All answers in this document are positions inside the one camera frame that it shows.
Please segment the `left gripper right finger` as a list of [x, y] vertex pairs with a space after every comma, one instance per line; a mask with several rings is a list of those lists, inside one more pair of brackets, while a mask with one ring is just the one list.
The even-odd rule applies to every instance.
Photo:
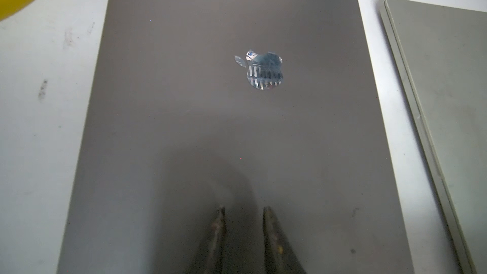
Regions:
[[269, 206], [263, 209], [263, 235], [266, 273], [306, 273], [274, 210]]

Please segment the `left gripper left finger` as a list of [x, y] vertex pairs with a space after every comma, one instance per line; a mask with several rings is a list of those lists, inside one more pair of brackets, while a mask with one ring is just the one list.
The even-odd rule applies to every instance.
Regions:
[[226, 233], [225, 208], [220, 207], [207, 227], [205, 236], [185, 273], [222, 273]]

